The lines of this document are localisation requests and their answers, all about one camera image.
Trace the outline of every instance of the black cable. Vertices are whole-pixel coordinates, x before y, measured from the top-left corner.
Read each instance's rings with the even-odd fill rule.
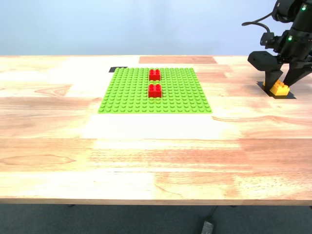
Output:
[[[266,16],[260,18],[260,19],[254,20],[252,22],[244,22],[244,23],[242,23],[242,26],[247,26],[247,25],[251,25],[251,24],[258,25],[258,26],[261,26],[261,27],[265,28],[267,30],[267,32],[269,33],[270,32],[269,27],[266,26],[265,24],[262,24],[262,23],[259,23],[259,22],[264,20],[264,19],[266,19],[267,17],[269,17],[271,15],[272,15],[272,12],[267,14]]]
[[[261,26],[261,27],[265,28],[268,33],[270,32],[270,29],[268,26],[266,26],[265,24],[262,24],[262,23],[258,23],[258,22],[245,22],[245,23],[242,23],[242,26],[247,26],[247,25],[251,25],[251,24]]]
[[[254,22],[260,22],[260,21],[262,21],[262,20],[265,20],[267,17],[270,17],[271,15],[272,15],[272,12],[269,13],[269,14],[267,14],[266,16],[260,18],[260,19],[254,20]]]
[[[212,217],[215,213],[215,210],[218,208],[218,206],[214,206],[214,208],[212,209],[212,211],[209,214],[209,217]]]

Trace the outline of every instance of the green lego baseplate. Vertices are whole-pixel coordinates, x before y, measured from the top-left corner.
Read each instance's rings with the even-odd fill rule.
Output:
[[[149,81],[151,69],[160,70],[160,81]],[[162,97],[148,98],[149,84],[160,84]],[[193,68],[117,68],[98,113],[211,114],[212,110]]]

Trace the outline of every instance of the lego brick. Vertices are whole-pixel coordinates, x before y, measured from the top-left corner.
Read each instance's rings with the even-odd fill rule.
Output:
[[[153,81],[150,69],[117,68],[98,113],[212,113],[193,68],[159,68],[161,80]],[[150,84],[161,85],[161,98],[148,97]]]
[[[293,95],[293,93],[288,92],[287,96],[275,96],[271,91],[266,92],[264,90],[263,82],[257,82],[258,86],[263,89],[263,91],[270,97],[273,97],[274,99],[296,99],[296,97]]]
[[[280,80],[278,80],[273,87],[270,89],[270,92],[275,96],[287,96],[290,88],[288,85],[284,84]]]
[[[161,85],[160,84],[150,84],[148,86],[148,97],[149,98],[161,98]]]
[[[109,72],[115,72],[116,68],[127,68],[127,67],[111,67]]]
[[[159,69],[156,69],[156,70],[151,69],[150,73],[149,73],[149,80],[160,80],[160,70]]]

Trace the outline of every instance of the wooden tabletop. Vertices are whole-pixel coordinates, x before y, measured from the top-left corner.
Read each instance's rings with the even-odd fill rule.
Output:
[[[213,113],[97,114],[114,66],[193,67]],[[0,202],[312,205],[311,78],[274,99],[247,57],[0,57]]]

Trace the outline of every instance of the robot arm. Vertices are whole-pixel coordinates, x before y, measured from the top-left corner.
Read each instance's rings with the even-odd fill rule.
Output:
[[[291,29],[282,36],[275,36],[266,25],[259,23],[269,16],[282,23],[293,22]],[[265,72],[265,91],[268,92],[281,77],[283,72],[280,69],[285,63],[290,65],[284,79],[288,86],[312,73],[312,0],[277,0],[272,13],[242,26],[250,24],[267,30],[260,45],[278,53],[273,56],[266,51],[255,51],[248,57],[257,70]]]

